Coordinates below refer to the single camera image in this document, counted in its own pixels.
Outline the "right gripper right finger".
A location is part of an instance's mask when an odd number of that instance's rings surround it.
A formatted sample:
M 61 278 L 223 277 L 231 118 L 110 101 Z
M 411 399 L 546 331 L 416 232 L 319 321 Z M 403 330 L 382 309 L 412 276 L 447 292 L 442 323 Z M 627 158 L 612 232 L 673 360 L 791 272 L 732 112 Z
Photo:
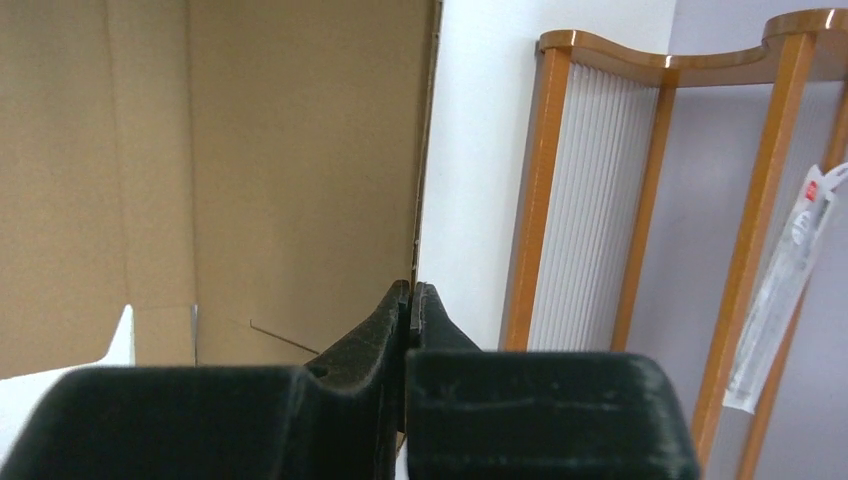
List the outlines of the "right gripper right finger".
M 674 387 L 632 353 L 480 349 L 431 284 L 406 357 L 412 479 L 697 479 Z

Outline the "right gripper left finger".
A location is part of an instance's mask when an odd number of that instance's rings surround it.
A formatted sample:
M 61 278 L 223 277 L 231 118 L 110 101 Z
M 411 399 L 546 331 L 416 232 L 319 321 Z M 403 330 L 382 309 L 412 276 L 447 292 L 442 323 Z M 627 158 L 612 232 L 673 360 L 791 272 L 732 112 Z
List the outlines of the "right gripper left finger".
M 28 420 L 5 479 L 391 479 L 410 285 L 303 365 L 90 367 Z

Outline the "brown cardboard box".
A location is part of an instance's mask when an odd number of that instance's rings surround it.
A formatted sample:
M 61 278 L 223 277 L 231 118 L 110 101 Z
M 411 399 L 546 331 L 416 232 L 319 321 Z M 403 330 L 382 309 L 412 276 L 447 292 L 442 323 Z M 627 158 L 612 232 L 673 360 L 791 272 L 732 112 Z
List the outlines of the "brown cardboard box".
M 413 275 L 438 1 L 5 1 L 1 374 L 301 363 Z

